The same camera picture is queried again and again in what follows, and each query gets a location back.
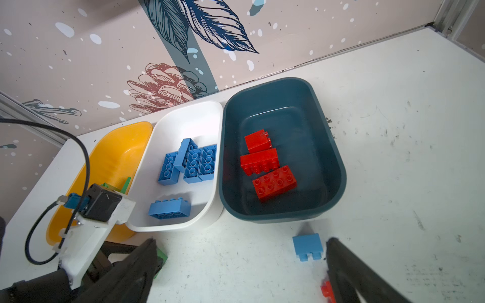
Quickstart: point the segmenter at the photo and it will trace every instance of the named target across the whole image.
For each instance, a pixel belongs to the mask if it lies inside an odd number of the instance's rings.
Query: white paint splatter
[[[88,14],[86,14],[86,12],[84,11],[84,9],[82,8],[78,8],[78,12],[81,14],[81,16],[84,16],[84,17],[87,17]]]
[[[246,61],[246,63],[247,63],[249,70],[253,71],[254,70],[254,63],[251,60]]]
[[[117,109],[118,107],[120,107],[120,105],[118,103],[114,103],[114,102],[111,102],[111,101],[100,101],[97,104],[99,106],[105,107],[107,109]]]
[[[74,29],[67,24],[62,22],[56,22],[56,27],[61,31],[66,37],[72,38],[74,36]]]
[[[223,51],[225,54],[229,55],[229,58],[231,58],[232,61],[236,61],[236,54],[234,53],[234,51],[227,49],[224,49]]]
[[[89,38],[91,38],[91,41],[93,41],[94,43],[101,44],[101,37],[99,37],[95,33],[92,33],[91,35],[89,35]]]

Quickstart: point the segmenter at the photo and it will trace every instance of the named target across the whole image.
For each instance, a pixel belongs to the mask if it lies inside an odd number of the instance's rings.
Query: plastic bin
[[[150,141],[131,185],[129,197],[136,201],[126,225],[137,232],[174,229],[199,229],[214,223],[221,215],[222,204],[216,194],[218,165],[215,180],[188,184],[183,174],[174,185],[160,185],[158,177],[165,154],[178,151],[185,138],[192,138],[198,146],[217,144],[220,147],[223,108],[215,101],[193,101],[163,110],[165,115],[153,128]],[[219,162],[219,151],[216,163]],[[159,220],[148,215],[156,200],[182,197],[191,202],[190,216]]]
[[[268,132],[281,166],[288,165],[295,190],[262,204],[240,156],[248,154],[244,137]],[[339,151],[310,84],[283,78],[235,94],[224,108],[219,194],[236,218],[257,223],[313,218],[334,206],[346,184]]]

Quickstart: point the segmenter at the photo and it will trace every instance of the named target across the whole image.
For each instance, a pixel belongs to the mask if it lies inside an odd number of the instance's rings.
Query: scuff mark
[[[421,219],[418,217],[418,214],[414,210],[413,210],[413,213],[414,213],[414,217],[416,218],[416,221],[418,222],[418,227],[420,228],[420,230],[425,231],[426,229],[424,228],[423,223],[421,222]]]

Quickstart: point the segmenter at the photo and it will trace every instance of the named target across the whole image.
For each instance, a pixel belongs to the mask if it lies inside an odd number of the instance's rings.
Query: metal frame
[[[16,101],[15,99],[8,96],[2,91],[0,91],[0,116],[3,116],[5,118],[32,121],[32,122],[47,124],[55,127],[55,125],[53,125],[51,122],[40,117],[35,112],[28,109],[23,104],[19,103],[18,101]],[[40,138],[46,140],[47,142],[54,144],[59,148],[61,148],[66,142],[66,140],[68,139],[64,135],[58,134],[56,132],[53,132],[47,129],[34,128],[31,126],[24,126],[24,125],[21,125],[21,127],[39,136]]]

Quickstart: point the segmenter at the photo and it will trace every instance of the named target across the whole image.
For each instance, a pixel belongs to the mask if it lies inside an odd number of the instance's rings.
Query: blue connector
[[[81,196],[79,196],[76,193],[72,193],[67,197],[67,202],[64,204],[64,207],[70,208],[70,209],[75,209],[80,200],[81,200]],[[89,197],[84,197],[84,202],[81,204],[79,211],[86,208],[89,200],[91,200]]]
[[[202,148],[202,160],[199,168],[199,178],[203,181],[214,179],[215,155],[217,144]]]
[[[173,152],[165,155],[158,183],[162,185],[173,185],[178,182],[179,172],[177,169],[174,169],[174,162],[177,154],[178,152]]]
[[[150,204],[148,214],[157,219],[170,219],[190,216],[190,203],[182,198],[155,201]]]
[[[191,138],[182,140],[180,148],[178,149],[178,155],[175,158],[174,166],[179,172],[184,173],[186,163],[188,161],[189,151],[196,149],[197,145]]]
[[[293,245],[296,255],[300,257],[302,262],[308,260],[308,254],[312,254],[313,260],[322,258],[323,246],[319,234],[293,237]]]
[[[185,172],[183,175],[183,180],[187,183],[202,182],[199,178],[199,167],[202,155],[202,148],[193,149],[189,151],[189,156],[187,158],[187,165],[185,167]]]

